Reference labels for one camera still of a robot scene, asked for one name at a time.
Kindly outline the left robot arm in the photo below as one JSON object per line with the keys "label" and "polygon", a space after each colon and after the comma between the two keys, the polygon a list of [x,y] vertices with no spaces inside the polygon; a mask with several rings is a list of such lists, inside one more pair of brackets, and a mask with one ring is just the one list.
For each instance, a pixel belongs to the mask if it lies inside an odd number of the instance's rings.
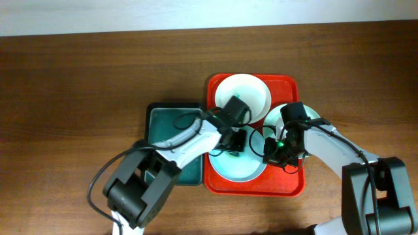
{"label": "left robot arm", "polygon": [[228,150],[245,139],[239,133],[249,106],[233,96],[223,107],[199,112],[181,133],[154,144],[136,143],[103,189],[118,234],[145,228],[159,213],[185,166],[212,150]]}

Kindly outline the green yellow sponge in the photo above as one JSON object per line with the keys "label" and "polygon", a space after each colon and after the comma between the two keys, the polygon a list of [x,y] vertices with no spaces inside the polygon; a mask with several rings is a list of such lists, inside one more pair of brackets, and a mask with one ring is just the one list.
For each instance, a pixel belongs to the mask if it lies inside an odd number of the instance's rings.
{"label": "green yellow sponge", "polygon": [[229,151],[228,154],[231,157],[239,157],[240,156],[240,153],[239,152],[235,152],[235,151]]}

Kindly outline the light green plate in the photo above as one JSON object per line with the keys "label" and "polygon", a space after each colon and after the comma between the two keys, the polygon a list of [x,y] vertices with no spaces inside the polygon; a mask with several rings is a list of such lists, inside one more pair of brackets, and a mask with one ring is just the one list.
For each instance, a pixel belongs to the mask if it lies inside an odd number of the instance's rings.
{"label": "light green plate", "polygon": [[[279,126],[278,134],[281,133],[281,130],[283,129],[284,123],[281,116],[281,108],[283,108],[287,103],[281,104],[277,107],[275,107],[272,111],[270,111],[267,116],[265,117],[263,125],[266,125],[266,127],[263,128],[263,137],[264,138],[275,138],[277,135],[277,128],[276,126]],[[304,105],[304,109],[306,111],[307,116],[310,119],[317,119],[321,116],[312,108],[309,106]]]}

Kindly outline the white plate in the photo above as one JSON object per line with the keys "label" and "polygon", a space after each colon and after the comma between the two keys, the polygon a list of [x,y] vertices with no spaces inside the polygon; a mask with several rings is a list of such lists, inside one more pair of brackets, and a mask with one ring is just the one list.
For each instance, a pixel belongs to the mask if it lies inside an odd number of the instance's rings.
{"label": "white plate", "polygon": [[215,92],[215,104],[224,108],[232,96],[245,102],[251,110],[249,124],[263,119],[272,104],[267,85],[258,77],[250,74],[234,74],[224,79]]}

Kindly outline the light blue plate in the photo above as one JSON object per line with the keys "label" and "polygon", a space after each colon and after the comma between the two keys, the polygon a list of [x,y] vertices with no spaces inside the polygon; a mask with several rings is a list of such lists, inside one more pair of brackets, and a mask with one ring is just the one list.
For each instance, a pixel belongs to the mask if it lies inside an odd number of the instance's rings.
{"label": "light blue plate", "polygon": [[246,145],[239,157],[231,157],[228,151],[212,150],[209,154],[213,169],[224,179],[233,182],[247,182],[257,178],[266,168],[263,158],[256,155],[264,150],[265,139],[256,131],[250,138],[254,128],[243,127],[246,130]]}

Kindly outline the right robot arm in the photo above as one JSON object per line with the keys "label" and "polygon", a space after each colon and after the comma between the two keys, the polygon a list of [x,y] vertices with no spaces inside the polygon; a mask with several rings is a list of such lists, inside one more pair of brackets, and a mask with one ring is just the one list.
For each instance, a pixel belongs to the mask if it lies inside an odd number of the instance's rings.
{"label": "right robot arm", "polygon": [[417,233],[417,208],[401,159],[363,150],[329,121],[310,118],[301,102],[286,104],[280,115],[276,137],[265,140],[264,163],[301,168],[314,155],[342,181],[341,216],[308,227],[308,234]]}

